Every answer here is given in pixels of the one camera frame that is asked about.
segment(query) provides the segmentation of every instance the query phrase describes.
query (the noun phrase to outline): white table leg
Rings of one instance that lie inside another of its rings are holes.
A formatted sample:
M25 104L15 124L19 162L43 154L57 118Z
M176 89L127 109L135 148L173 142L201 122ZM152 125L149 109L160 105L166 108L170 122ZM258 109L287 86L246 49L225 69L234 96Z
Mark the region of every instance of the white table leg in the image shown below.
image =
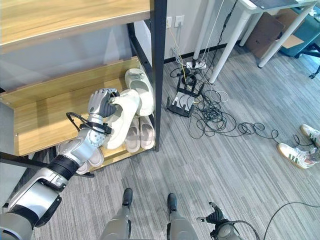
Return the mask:
M256 13L255 15L252 16L252 19L249 23L249 26L247 28L247 30L245 31L245 34L243 35L241 42L240 42L240 47L243 47L246 43L246 41L248 40L250 34L252 33L252 31L254 30L255 26L257 25L257 22L259 21L259 19L261 18L263 12L259 12Z
M314 8L316 3L312 3L309 6L306 6L303 12L301 12L296 19L291 23L288 29L284 32L282 37L274 44L274 46L268 50L265 56L261 59L261 62L258 64L259 68L262 68L270 60L270 58L281 48L282 44L287 40L287 38L294 32L294 30L299 26L299 24L305 19L308 13Z
M208 25L210 23L210 18L211 18L211 15L212 15L212 11L214 9L214 5L215 5L215 1L212 1L212 0L208 1L208 5L206 6L206 10L205 10L205 14L204 14L204 18L203 18L200 34L199 34L199 37L198 37L198 41L196 42L196 46L195 46L195 50L194 50L194 54L193 54L193 59L194 60L197 60L198 57L199 57L201 46L202 46L202 43L204 41L204 37L205 37L205 34L207 32Z
M216 81L217 76L219 75L222 67L224 66L229 54L231 53L232 49L234 48L240 34L242 33L243 29L245 28L246 23L248 22L251 14L248 13L247 11L243 11L241 14L241 17L234 28L234 31L222 53L222 56L220 57L217 65L214 67L212 76L210 77L209 82L213 84Z

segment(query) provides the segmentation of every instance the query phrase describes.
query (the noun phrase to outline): white wall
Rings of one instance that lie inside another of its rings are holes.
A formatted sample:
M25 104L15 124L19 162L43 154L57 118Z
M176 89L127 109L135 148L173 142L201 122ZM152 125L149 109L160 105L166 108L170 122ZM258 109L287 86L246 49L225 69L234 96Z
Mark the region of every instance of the white wall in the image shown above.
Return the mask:
M222 2L222 0L210 1L215 1L215 5L202 49L206 47L211 26L213 26ZM183 26L181 28L171 28L176 36L181 54L195 50L207 4L208 0L168 0L167 16L172 17L172 26L174 26L176 16L184 15ZM217 45L223 22L231 7L232 2L224 0L209 44L210 47ZM227 42L239 16L240 11L236 7L224 32L221 44ZM147 57L151 58L150 36L146 32L147 28L141 23L135 23L135 27L137 37L145 49ZM174 46L174 40L167 29L165 59L173 57L171 48ZM30 83L45 81L104 63L125 59L131 55L126 25L57 39L1 55L0 87L5 90L12 90Z
M204 19L208 1L214 1L214 7L212 12L212 17L202 43L201 49L204 49L207 45L209 35L216 20L218 10L223 0L168 0L167 5L167 16L172 17L172 27L171 30L176 37L177 43L179 45L181 54L187 54L195 51L198 36L201 30L201 25ZM209 47L216 46L218 43L219 35L223 27L223 23L227 14L230 12L233 6L232 1L224 0L222 9L220 11L215 29L213 30L211 41ZM174 27L175 16L184 15L183 26L180 28ZM228 39L237 24L237 21L241 15L241 10L239 7L235 7L232 16L227 24L227 27L223 33L223 39L221 44L226 44ZM174 40L169 32L166 30L165 35L165 53L164 58L174 57L171 48L175 46Z
M14 111L0 103L0 152L14 154ZM16 187L26 168L0 162L0 207Z
M57 39L1 55L0 87L11 90L131 55L126 25Z

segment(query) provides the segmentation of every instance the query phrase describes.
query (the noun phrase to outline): baseboard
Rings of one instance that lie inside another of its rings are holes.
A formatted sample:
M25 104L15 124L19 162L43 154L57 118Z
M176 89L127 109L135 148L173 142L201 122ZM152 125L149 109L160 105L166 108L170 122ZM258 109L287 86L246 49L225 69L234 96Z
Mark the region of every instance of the baseboard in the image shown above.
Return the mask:
M227 44L221 44L221 45L218 45L218 46L212 46L212 47L209 47L209 52L213 51L213 50L216 50L216 49L223 49L227 46ZM205 52L205 49L201 49L200 50L200 54L203 54ZM189 52L189 53L186 53L186 54L182 54L181 57L183 59L185 58L189 58L189 57L192 57L194 55L194 51L193 52ZM171 63L171 62L174 62L176 60L175 57L170 57L170 58L167 58L164 60L164 63L167 64L167 63Z

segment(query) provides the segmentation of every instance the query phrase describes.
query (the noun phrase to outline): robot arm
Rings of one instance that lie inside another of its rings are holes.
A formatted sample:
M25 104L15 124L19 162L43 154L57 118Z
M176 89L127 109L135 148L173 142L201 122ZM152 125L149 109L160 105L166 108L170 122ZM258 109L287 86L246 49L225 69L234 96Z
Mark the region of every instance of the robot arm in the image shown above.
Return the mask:
M197 221L201 223L214 224L214 229L210 232L210 237L214 240L244 240L239 236L232 222L224 217L221 209L213 202L209 204L214 212L206 217L197 217Z
M48 165L41 168L12 198L8 212L0 215L0 239L28 240L34 227L45 225L62 198L70 178L100 147L110 133L103 118L112 115L116 107L110 98L119 95L115 88L101 88L90 97L89 116L80 125L78 136Z

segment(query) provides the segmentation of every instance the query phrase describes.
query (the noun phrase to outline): shelf board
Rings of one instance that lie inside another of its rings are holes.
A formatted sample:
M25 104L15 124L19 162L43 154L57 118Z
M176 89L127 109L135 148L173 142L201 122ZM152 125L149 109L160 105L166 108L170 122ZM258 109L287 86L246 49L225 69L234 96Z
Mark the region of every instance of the shelf board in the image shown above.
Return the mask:
M126 89L125 72L137 64L133 57L2 94L5 104L12 100L8 106L14 110L15 155L25 156L75 138L78 132L66 113L86 118L91 94L99 88Z
M143 149L143 148L140 148L136 152L128 152L125 149L125 146L122 145L122 146L120 146L120 147L118 147L118 148L116 148L114 150L109 150L109 149L105 149L104 147L101 147L101 151L102 151L103 156L104 156L104 162L100 166L92 167L89 170L89 172L98 170L98 169L103 168L105 166L108 166L110 164L116 163L116 162L118 162L120 160L129 158L129 157L134 156L134 155L139 154L139 153L142 153L142 152L144 152L146 150Z
M3 0L3 53L150 18L149 0Z

